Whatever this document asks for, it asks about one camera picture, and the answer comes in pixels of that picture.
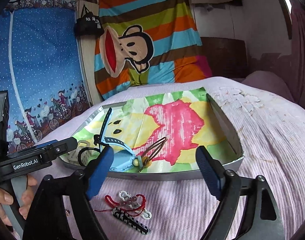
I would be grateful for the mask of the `person's left hand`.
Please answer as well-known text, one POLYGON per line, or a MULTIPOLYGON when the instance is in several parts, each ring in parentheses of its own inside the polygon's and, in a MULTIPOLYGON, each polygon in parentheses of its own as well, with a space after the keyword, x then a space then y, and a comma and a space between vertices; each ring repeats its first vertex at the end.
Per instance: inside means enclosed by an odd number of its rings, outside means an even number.
MULTIPOLYGON (((34 198, 33 187, 37 185, 37 180, 32 175, 27 175, 27 178, 28 186, 22 194, 23 205, 19 208, 19 213, 24 219, 26 219, 28 216, 28 212, 34 198)), ((11 205, 13 201, 13 197, 7 193, 7 191, 0 188, 0 218, 2 222, 7 226, 12 226, 12 224, 5 214, 2 205, 11 205)))

